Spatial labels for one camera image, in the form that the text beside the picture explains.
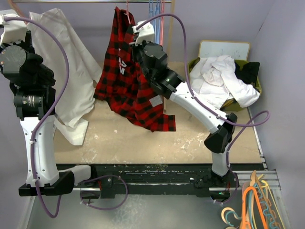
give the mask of flannel shirt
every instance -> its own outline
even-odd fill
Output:
[[[174,115],[163,114],[162,103],[153,106],[150,99],[158,96],[148,85],[141,67],[132,61],[133,15],[115,8],[110,42],[104,68],[94,98],[107,101],[112,111],[131,123],[151,131],[175,131]]]

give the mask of wooden platform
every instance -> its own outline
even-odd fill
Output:
[[[181,62],[170,63],[179,74]],[[57,130],[54,137],[57,163],[211,163],[211,152],[203,141],[206,128],[188,111],[167,101],[167,114],[176,115],[176,132],[151,132],[131,124],[112,112],[104,101],[83,118],[89,121],[83,146],[71,145]],[[246,123],[246,109],[236,112],[239,123]],[[254,130],[247,128],[230,152],[231,163],[260,163]]]

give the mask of laundry basket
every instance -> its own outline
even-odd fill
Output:
[[[188,63],[188,73],[191,72],[191,70],[193,69],[193,67],[200,61],[200,58],[197,58],[195,60],[192,60]],[[244,60],[235,60],[235,62],[240,66],[240,69],[243,68],[243,66],[248,63],[248,61],[244,61]],[[255,88],[260,92],[260,94],[262,94],[262,88],[261,88],[261,84],[259,82],[259,79],[257,78],[256,81],[256,85]],[[238,104],[238,102],[235,99],[229,99],[227,100],[223,106],[221,107],[222,111],[241,111],[244,108],[241,108],[240,105]]]

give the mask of whiteboard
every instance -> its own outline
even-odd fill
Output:
[[[229,55],[236,60],[247,60],[250,50],[249,42],[223,42],[207,41],[200,42],[199,57]]]

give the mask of hanging rod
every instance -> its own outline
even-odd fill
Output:
[[[126,0],[13,0],[14,3],[126,3]],[[149,0],[130,0],[128,3],[148,3]],[[165,3],[171,3],[171,0],[166,0]]]

